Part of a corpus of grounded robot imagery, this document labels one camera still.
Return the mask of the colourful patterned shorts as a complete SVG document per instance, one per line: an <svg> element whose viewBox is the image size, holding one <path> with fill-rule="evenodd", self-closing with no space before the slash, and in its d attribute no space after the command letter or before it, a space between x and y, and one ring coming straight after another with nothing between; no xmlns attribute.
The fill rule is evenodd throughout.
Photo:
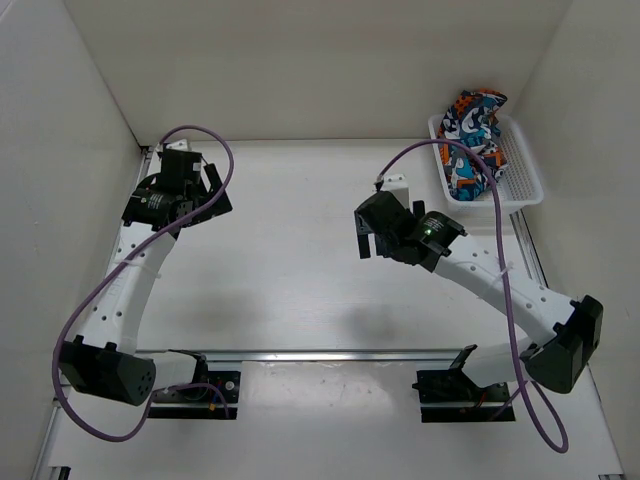
<svg viewBox="0 0 640 480"><path fill-rule="evenodd" d="M454 143L439 146L450 195L474 201L503 176L508 161L500 147L497 112L508 101L489 89L462 91L447 109L437 136Z"/></svg>

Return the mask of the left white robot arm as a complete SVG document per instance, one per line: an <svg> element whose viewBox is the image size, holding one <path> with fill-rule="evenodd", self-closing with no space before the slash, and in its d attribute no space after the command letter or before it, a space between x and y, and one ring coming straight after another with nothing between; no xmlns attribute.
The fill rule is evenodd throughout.
<svg viewBox="0 0 640 480"><path fill-rule="evenodd" d="M140 181L122 214L114 279L90 303L85 323L63 342L58 368L79 393L139 406L175 385L188 400L206 395L210 377L197 355L137 355L140 323L164 260L180 234L175 221L206 222L231 211L214 164L185 140L165 144L160 169Z"/></svg>

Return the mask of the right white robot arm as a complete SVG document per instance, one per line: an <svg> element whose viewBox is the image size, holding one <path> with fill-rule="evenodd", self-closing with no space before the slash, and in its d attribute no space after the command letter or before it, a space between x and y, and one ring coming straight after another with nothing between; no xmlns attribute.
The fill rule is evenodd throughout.
<svg viewBox="0 0 640 480"><path fill-rule="evenodd" d="M441 401L470 400L517 377L554 393L572 391L600 343L600 301L590 295L575 300L544 287L484 249L455 220L437 211L417 216L387 191L365 200L355 220L374 236L378 255L454 282L526 334L488 348L465 347L435 373L430 394Z"/></svg>

